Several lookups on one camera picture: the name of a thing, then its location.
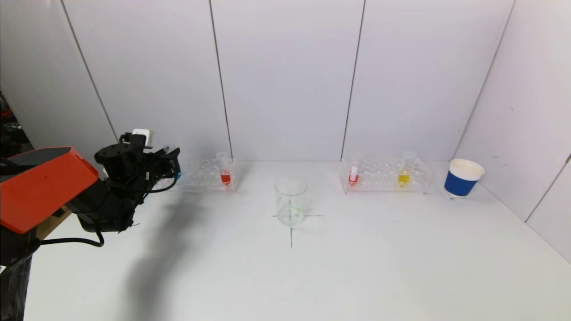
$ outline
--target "test tube with yellow liquid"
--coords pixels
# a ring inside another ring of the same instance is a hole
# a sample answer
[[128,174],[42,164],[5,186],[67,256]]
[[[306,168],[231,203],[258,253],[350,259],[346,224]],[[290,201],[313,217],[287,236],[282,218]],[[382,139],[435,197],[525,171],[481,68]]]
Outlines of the test tube with yellow liquid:
[[408,185],[409,180],[411,180],[411,172],[415,165],[416,153],[411,151],[406,151],[403,154],[403,164],[399,172],[399,187],[405,188]]

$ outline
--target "red liquid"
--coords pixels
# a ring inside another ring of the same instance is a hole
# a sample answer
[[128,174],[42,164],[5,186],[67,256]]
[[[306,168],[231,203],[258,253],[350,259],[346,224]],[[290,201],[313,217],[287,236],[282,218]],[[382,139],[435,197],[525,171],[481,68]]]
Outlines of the red liquid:
[[351,180],[351,176],[349,175],[349,185],[354,186],[357,181],[359,180],[359,175],[355,175],[355,180]]
[[223,171],[222,174],[220,175],[220,179],[222,180],[222,183],[224,183],[224,185],[226,186],[230,185],[230,181],[232,180],[230,178],[230,172]]

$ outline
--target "test tube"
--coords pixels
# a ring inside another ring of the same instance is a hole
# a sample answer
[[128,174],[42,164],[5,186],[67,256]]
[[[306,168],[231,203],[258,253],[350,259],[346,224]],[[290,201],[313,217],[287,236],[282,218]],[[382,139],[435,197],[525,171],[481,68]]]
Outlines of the test tube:
[[416,153],[412,151],[406,151],[403,154],[403,165],[399,172],[399,186],[401,188],[406,187],[408,185],[408,181],[411,179],[411,171],[415,164],[415,158]]
[[359,161],[352,160],[349,164],[349,185],[355,186],[359,181]]
[[228,153],[216,153],[216,159],[218,160],[218,168],[220,169],[220,180],[224,185],[228,186],[232,181],[230,167],[228,165]]
[[352,160],[349,162],[349,185],[355,186],[359,181],[359,165],[361,164],[361,160],[363,158],[362,153],[357,153],[353,156]]

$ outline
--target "yellow liquid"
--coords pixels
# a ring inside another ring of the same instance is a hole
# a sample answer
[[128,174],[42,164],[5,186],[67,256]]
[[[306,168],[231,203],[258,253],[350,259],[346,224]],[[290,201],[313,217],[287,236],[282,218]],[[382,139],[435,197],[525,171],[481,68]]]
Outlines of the yellow liquid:
[[400,187],[405,187],[408,184],[408,180],[411,178],[411,175],[407,171],[401,171],[399,173],[399,185]]

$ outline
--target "test tube with red liquid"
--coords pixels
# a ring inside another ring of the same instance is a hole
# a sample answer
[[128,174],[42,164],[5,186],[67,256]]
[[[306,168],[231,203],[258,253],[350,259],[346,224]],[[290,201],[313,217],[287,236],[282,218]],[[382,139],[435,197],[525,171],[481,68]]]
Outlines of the test tube with red liquid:
[[349,185],[355,186],[359,181],[359,161],[353,160],[349,164]]
[[220,180],[224,185],[228,186],[232,181],[232,178],[230,177],[230,167],[228,166],[228,153],[217,153],[216,159],[218,160],[218,168],[220,169]]

